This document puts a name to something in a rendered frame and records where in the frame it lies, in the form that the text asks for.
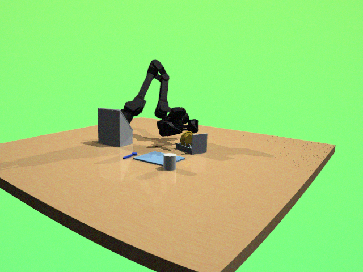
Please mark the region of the grey cylinder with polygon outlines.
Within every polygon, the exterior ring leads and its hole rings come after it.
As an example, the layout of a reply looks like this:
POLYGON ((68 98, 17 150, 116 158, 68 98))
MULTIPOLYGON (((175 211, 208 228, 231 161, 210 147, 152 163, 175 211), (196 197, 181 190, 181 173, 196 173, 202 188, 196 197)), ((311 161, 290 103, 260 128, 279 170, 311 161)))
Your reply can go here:
POLYGON ((163 169, 166 171, 176 170, 176 154, 167 153, 163 155, 163 169))

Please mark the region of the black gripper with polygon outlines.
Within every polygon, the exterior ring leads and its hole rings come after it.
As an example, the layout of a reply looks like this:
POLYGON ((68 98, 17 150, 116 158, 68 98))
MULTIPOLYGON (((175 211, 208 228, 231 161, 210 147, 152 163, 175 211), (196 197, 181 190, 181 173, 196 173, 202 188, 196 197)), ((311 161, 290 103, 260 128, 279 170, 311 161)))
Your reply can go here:
POLYGON ((160 136, 172 136, 182 133, 183 131, 191 131, 193 134, 198 132, 199 121, 197 119, 188 120, 188 125, 183 124, 183 120, 174 120, 170 122, 162 121, 159 124, 159 134, 160 136), (185 129, 184 129, 185 128, 185 129))

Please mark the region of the grey dish rack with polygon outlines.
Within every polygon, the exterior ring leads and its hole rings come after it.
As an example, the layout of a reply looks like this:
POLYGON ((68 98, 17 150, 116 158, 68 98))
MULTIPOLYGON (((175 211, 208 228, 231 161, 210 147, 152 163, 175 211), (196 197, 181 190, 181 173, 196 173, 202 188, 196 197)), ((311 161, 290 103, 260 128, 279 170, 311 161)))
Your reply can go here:
POLYGON ((189 146, 183 146, 181 143, 176 143, 176 148, 187 152, 189 154, 202 154, 207 152, 207 137, 208 134, 194 134, 192 135, 192 142, 189 146))

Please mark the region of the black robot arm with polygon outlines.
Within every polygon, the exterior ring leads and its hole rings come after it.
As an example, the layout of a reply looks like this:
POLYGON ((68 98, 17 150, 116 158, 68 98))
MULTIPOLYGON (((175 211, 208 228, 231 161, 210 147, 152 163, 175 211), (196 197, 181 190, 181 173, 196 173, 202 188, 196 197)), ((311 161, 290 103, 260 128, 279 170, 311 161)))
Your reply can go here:
POLYGON ((164 66, 158 60, 152 60, 148 71, 146 73, 146 78, 138 92, 138 94, 134 97, 132 101, 125 102, 124 109, 121 109, 121 112, 125 116, 126 120, 130 123, 133 119, 133 116, 138 116, 142 113, 146 100, 145 95, 151 85, 153 79, 160 81, 161 85, 159 88, 159 98, 157 102, 157 106, 154 111, 154 115, 161 119, 157 121, 157 128, 159 129, 159 124, 162 121, 167 121, 170 119, 170 122, 174 120, 183 120, 183 124, 188 123, 189 115, 186 113, 186 109, 183 107, 173 107, 170 108, 167 101, 168 94, 168 81, 170 77, 168 76, 164 66), (160 72, 160 75, 158 74, 160 72), (169 114, 167 115, 167 113, 169 114))

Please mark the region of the yellow round plate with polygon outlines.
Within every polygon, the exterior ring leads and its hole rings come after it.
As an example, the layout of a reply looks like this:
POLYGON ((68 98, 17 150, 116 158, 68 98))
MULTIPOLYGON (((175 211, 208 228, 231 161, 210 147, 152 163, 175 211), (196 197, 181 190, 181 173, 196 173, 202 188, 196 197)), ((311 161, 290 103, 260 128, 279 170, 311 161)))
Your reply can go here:
POLYGON ((183 146, 189 146, 189 144, 191 144, 192 142, 192 135, 193 133, 191 131, 186 131, 182 134, 181 138, 180 138, 180 142, 183 146), (185 142, 185 143, 184 143, 185 142), (189 144, 188 144, 189 143, 189 144))

